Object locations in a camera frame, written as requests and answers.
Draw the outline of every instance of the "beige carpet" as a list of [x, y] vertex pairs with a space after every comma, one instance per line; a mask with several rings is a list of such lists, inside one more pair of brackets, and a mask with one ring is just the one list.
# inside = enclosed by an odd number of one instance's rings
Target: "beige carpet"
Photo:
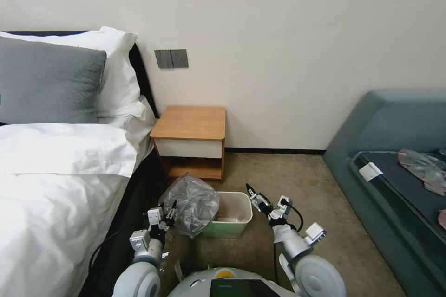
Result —
[[[327, 230], [313, 254], [338, 269], [348, 296], [405, 295], [320, 156], [227, 154], [224, 182], [211, 184], [215, 190], [245, 192], [246, 182], [273, 203], [281, 194], [292, 198], [304, 217], [304, 230], [314, 221]], [[289, 221], [298, 226], [293, 212]], [[161, 295], [177, 284], [173, 263], [178, 258], [185, 271], [236, 267], [274, 280], [272, 242], [271, 228], [258, 212], [238, 239], [190, 240], [173, 234], [166, 245], [170, 255], [162, 265]], [[280, 265], [278, 271], [280, 285], [291, 289]]]

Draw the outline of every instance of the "nightstand drawer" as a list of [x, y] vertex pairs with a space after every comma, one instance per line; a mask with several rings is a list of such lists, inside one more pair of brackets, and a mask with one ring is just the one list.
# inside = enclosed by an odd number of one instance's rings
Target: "nightstand drawer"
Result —
[[221, 159], [222, 143], [221, 141], [155, 139], [159, 155], [176, 157]]

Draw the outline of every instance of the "wall switch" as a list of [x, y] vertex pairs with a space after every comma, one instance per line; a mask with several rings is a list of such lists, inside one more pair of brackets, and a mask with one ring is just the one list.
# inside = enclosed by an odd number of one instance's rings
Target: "wall switch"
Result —
[[170, 50], [155, 50], [159, 68], [173, 68], [172, 56]]
[[186, 49], [171, 50], [173, 67], [189, 67]]

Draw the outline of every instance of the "baseboard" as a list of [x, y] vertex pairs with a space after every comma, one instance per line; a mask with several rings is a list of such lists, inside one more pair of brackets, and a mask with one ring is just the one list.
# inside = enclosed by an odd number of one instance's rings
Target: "baseboard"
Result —
[[280, 153], [280, 154], [312, 154], [322, 155], [326, 150], [307, 150], [289, 148], [224, 148], [229, 153]]

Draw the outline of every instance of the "trash can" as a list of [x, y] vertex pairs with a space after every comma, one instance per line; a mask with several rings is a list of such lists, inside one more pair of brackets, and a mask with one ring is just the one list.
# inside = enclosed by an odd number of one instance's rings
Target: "trash can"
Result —
[[252, 219], [251, 201], [240, 192], [218, 192], [220, 207], [214, 220], [203, 230], [205, 237], [237, 238]]

